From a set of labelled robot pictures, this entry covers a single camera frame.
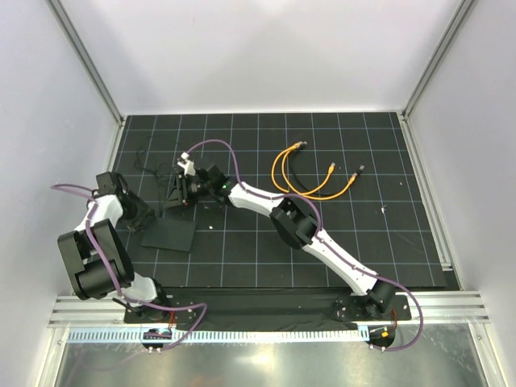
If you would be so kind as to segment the black grid mat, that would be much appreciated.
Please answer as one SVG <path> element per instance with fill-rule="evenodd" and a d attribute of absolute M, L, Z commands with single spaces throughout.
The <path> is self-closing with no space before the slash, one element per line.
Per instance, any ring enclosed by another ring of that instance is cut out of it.
<path fill-rule="evenodd" d="M 141 245 L 119 228 L 137 273 L 166 287 L 340 287 L 322 262 L 289 248 L 269 218 L 211 198 L 163 210 L 185 150 L 267 191 L 320 187 L 331 238 L 381 276 L 451 289 L 398 116 L 382 113 L 191 114 L 128 117 L 114 160 L 132 191 L 164 218 L 196 223 L 190 252 Z"/>

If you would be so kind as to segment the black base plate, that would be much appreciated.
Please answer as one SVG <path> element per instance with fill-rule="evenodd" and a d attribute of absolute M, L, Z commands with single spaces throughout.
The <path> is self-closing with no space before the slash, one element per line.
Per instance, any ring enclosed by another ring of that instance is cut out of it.
<path fill-rule="evenodd" d="M 207 304 L 200 331 L 340 331 L 355 324 L 390 324 L 412 318 L 407 297 L 396 295 L 385 314 L 367 307 L 348 288 L 170 288 L 173 306 Z"/>

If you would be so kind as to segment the aluminium frame rail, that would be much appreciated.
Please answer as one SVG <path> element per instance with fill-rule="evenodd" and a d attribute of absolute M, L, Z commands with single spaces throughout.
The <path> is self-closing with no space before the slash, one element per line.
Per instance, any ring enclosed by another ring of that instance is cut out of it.
<path fill-rule="evenodd" d="M 417 292 L 420 305 L 409 300 L 412 319 L 399 319 L 401 325 L 488 323 L 489 316 L 481 296 L 474 291 Z M 81 301 L 72 296 L 59 297 L 52 308 L 48 327 L 100 327 L 119 325 L 125 315 L 122 306 L 107 300 Z"/>

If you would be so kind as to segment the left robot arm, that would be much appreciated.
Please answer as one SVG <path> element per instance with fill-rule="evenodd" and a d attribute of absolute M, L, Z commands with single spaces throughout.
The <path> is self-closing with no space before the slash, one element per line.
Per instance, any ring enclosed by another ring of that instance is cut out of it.
<path fill-rule="evenodd" d="M 142 231 L 156 219 L 155 211 L 132 192 L 122 174 L 96 176 L 98 187 L 72 184 L 53 189 L 86 198 L 86 215 L 70 232 L 57 239 L 73 292 L 81 300 L 113 298 L 129 311 L 154 323 L 166 320 L 171 304 L 158 281 L 139 275 L 116 231 Z"/>

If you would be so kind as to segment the black network switch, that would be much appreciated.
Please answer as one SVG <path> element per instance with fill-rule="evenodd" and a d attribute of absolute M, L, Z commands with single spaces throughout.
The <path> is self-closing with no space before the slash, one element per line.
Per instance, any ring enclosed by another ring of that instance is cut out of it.
<path fill-rule="evenodd" d="M 156 218 L 150 222 L 141 240 L 146 248 L 190 252 L 196 223 L 188 220 Z"/>

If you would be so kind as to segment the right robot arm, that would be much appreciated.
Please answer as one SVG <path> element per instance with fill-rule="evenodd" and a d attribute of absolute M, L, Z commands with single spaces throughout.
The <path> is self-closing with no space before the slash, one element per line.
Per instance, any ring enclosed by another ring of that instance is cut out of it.
<path fill-rule="evenodd" d="M 224 175 L 215 164 L 174 169 L 173 185 L 164 208 L 188 206 L 209 196 L 226 206 L 250 210 L 271 220 L 281 240 L 323 262 L 360 299 L 366 315 L 382 319 L 393 314 L 396 286 L 361 264 L 340 247 L 323 227 L 315 205 L 295 193 L 271 193 Z"/>

